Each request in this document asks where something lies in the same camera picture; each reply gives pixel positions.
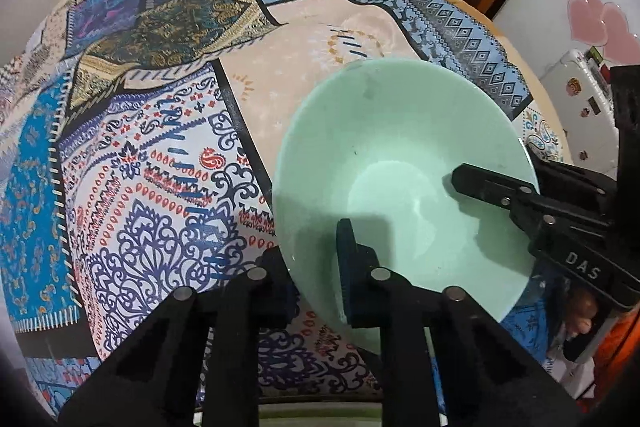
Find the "person's right hand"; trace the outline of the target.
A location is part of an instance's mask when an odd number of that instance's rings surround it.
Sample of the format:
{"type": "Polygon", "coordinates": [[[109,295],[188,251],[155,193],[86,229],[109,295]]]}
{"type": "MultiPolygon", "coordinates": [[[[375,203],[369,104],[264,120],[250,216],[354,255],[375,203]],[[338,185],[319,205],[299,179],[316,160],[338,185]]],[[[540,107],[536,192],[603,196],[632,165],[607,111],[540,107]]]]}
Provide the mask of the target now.
{"type": "Polygon", "coordinates": [[[598,312],[596,298],[587,289],[572,287],[565,303],[564,326],[567,339],[590,332],[592,321],[598,312]]]}

